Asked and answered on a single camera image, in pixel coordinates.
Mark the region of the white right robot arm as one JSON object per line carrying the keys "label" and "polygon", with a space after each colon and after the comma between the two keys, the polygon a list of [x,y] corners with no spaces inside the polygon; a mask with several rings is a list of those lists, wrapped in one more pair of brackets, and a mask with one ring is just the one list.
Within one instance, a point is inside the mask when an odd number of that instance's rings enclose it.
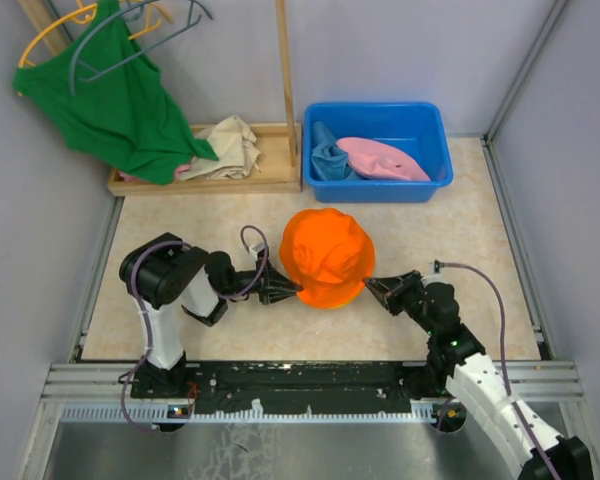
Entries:
{"label": "white right robot arm", "polygon": [[476,420],[516,479],[591,479],[588,447],[547,424],[514,391],[506,364],[495,364],[460,317],[454,287],[412,271],[368,277],[365,287],[391,315],[406,314],[428,335],[413,397],[450,395]]}

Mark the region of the pink bucket hat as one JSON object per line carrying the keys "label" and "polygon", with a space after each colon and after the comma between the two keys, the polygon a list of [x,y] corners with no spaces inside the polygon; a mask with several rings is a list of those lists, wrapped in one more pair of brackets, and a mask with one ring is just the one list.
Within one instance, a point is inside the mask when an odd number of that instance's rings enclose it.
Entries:
{"label": "pink bucket hat", "polygon": [[360,137],[344,137],[336,141],[336,146],[347,153],[349,166],[364,178],[430,181],[413,157],[388,144]]}

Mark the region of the light blue bucket hat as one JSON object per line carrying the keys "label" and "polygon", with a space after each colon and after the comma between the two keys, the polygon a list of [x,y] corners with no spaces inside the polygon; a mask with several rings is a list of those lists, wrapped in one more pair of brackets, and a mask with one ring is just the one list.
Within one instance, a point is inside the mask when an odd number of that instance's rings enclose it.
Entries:
{"label": "light blue bucket hat", "polygon": [[361,177],[349,165],[349,155],[337,146],[337,138],[321,122],[312,125],[311,164],[321,181],[354,181]]}

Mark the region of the wooden clothes rack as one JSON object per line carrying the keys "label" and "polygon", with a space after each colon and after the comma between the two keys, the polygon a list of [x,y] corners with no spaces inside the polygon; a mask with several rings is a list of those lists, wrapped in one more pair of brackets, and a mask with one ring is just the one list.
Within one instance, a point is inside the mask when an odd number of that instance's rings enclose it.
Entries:
{"label": "wooden clothes rack", "polygon": [[[57,54],[67,41],[54,30],[71,18],[91,14],[94,5],[80,5],[79,8],[57,20],[41,1],[22,1],[20,6],[37,31],[37,36],[25,48],[19,65],[27,65],[28,55],[39,42],[44,42],[49,51]],[[280,193],[299,192],[302,188],[302,125],[295,121],[293,94],[291,87],[290,53],[288,42],[286,3],[277,1],[277,37],[282,68],[282,83],[286,121],[283,123],[261,123],[251,126],[257,137],[255,146],[262,152],[261,167],[245,179],[208,180],[192,179],[176,181],[166,186],[122,179],[119,172],[112,169],[107,180],[107,188],[117,197],[140,195],[184,195],[184,194],[231,194],[231,193]]]}

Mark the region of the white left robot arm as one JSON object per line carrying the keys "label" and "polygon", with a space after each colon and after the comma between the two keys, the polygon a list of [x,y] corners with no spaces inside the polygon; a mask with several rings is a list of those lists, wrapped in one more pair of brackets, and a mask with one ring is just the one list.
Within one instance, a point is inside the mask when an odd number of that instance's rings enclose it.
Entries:
{"label": "white left robot arm", "polygon": [[177,396],[188,384],[187,371],[177,366],[185,358],[179,312],[212,327],[231,302],[255,295],[261,304],[272,305],[303,291],[273,267],[265,238],[245,250],[255,268],[238,271],[228,253],[208,252],[167,232],[124,258],[119,278],[138,305],[146,342],[143,358],[156,367],[152,383],[164,395]]}

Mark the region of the orange bucket hat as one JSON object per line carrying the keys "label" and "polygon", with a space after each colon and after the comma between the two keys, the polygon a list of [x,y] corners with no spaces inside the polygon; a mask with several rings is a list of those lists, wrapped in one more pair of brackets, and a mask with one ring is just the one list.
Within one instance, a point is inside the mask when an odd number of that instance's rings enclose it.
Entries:
{"label": "orange bucket hat", "polygon": [[375,266],[371,237],[350,215],[334,208],[305,209],[287,223],[279,258],[303,287],[299,299],[321,309],[329,300],[357,297]]}

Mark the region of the blue plastic bin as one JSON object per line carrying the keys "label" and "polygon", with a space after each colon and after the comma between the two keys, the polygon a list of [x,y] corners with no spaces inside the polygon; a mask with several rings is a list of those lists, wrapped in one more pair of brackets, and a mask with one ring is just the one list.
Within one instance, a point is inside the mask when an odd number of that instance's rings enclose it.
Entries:
{"label": "blue plastic bin", "polygon": [[[408,155],[425,180],[336,179],[319,177],[311,154],[321,122],[335,139],[376,141]],[[429,102],[323,102],[305,111],[304,180],[322,203],[425,203],[451,184],[453,167],[439,109]]]}

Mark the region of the yellow bucket hat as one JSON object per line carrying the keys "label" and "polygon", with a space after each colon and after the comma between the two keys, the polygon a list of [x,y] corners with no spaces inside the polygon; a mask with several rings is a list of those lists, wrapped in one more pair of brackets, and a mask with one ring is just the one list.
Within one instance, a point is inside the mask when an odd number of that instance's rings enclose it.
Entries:
{"label": "yellow bucket hat", "polygon": [[321,309],[340,309],[350,305],[355,300],[355,297],[346,298],[346,299],[336,299],[329,300],[324,302],[320,308]]}

